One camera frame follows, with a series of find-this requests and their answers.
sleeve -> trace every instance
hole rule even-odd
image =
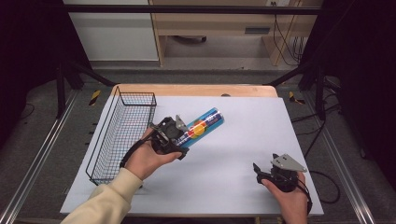
[[[98,186],[89,200],[77,207],[62,223],[121,223],[131,209],[134,193],[141,185],[142,180],[121,168],[111,183]]]

colorful can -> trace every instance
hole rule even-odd
[[[178,147],[190,147],[224,123],[224,117],[214,107],[187,125],[189,130],[176,140]]]

metal mesh basket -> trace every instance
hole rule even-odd
[[[87,165],[91,182],[100,185],[114,179],[122,157],[152,122],[156,105],[153,92],[120,92],[116,88]]]

white cabinet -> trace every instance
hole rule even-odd
[[[65,4],[148,5],[147,0],[64,0]],[[69,13],[90,61],[158,61],[150,14]]]

floor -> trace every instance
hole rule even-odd
[[[209,37],[205,43],[173,37],[168,42],[162,67],[142,62],[134,63],[134,69],[125,64],[110,67],[109,64],[98,64],[95,71],[122,83],[264,84],[281,77],[295,66],[281,63],[273,67],[263,47],[259,37]],[[288,63],[294,62],[287,54],[285,59]],[[39,175],[33,176],[36,177],[35,182],[26,187],[28,194],[21,198],[24,204],[17,206],[15,223],[59,223],[64,217],[59,214],[60,207],[91,141],[106,96],[111,91],[111,88],[90,77],[82,77],[85,86],[81,91],[76,93],[66,87],[67,95],[76,97],[76,101],[53,146],[49,146],[50,152],[44,158],[46,162],[38,169]],[[279,97],[284,99],[290,119],[313,114],[313,90],[299,91],[297,83],[300,78],[294,77],[276,87]],[[2,210],[9,205],[56,122],[55,84],[51,81],[29,93],[21,121],[0,151]],[[101,95],[95,106],[88,106],[96,90],[101,90]],[[290,100],[291,92],[296,101]],[[306,162],[310,170],[319,172],[312,176],[325,215],[311,217],[309,223],[396,223],[396,192],[374,161],[361,158],[359,146],[332,91],[325,90],[324,95],[328,96],[326,108],[334,107],[327,112],[324,129],[315,142],[322,121],[312,117],[292,123],[303,153],[307,153],[314,143]],[[350,173],[351,183],[345,182],[340,165],[333,159],[334,148]],[[355,185],[357,192],[346,188]],[[336,186],[340,189],[339,198]],[[361,209],[367,209],[365,212],[369,216],[360,215]],[[366,217],[372,217],[375,221],[362,220]],[[277,223],[277,219],[263,217],[261,223]]]

